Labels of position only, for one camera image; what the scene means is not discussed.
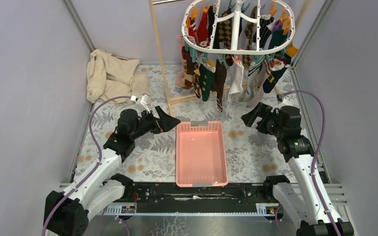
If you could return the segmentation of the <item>navy santa sock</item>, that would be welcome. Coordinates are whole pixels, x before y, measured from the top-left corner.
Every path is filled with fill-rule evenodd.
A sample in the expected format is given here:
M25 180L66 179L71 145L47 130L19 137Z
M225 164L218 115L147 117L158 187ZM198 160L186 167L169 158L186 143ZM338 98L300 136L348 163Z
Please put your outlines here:
M266 75L262 87L265 93L270 93L273 90L290 66L291 60L292 58L288 54L276 54L273 59L264 60Z

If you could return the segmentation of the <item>grey sock with stripes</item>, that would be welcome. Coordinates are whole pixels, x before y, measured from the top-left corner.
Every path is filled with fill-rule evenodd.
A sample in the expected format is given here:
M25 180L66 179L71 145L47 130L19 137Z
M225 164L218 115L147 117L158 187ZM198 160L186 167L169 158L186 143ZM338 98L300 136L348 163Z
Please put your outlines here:
M264 96L262 69L263 61L260 63L253 61L249 66L249 70L244 72L244 77L247 79L247 87L240 94L238 101L245 103L248 108L255 107Z

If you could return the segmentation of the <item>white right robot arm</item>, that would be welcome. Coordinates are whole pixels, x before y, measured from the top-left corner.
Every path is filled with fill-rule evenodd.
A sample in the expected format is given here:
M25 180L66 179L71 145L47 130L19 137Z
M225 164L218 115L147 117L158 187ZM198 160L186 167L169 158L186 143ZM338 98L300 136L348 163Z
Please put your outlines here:
M277 139L278 150L293 172L300 189L298 196L284 175L268 176L262 195L266 201L278 201L296 227L298 236L352 236L354 228L342 219L332 204L316 166L315 152L308 138L301 134L299 108L272 108L263 103L241 119L251 127Z

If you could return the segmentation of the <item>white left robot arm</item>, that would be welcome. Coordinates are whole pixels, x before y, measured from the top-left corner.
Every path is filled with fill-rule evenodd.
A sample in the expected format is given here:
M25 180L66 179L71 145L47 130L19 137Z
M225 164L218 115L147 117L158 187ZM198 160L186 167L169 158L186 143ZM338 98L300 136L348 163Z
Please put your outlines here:
M42 235L82 236L89 222L111 202L127 202L132 198L131 179L109 179L135 149L135 141L146 133L160 134L175 128L181 121L156 106L157 117L144 110L120 113L115 130L99 147L99 157L79 178L62 191L53 190L45 200Z

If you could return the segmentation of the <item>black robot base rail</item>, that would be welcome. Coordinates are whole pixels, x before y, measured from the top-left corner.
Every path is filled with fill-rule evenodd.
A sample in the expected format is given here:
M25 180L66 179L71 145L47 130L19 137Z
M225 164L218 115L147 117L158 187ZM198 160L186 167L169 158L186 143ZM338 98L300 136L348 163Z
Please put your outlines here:
M127 214L272 216L279 202L262 184L229 183L221 187L178 187L171 182L135 182L113 202L129 206Z

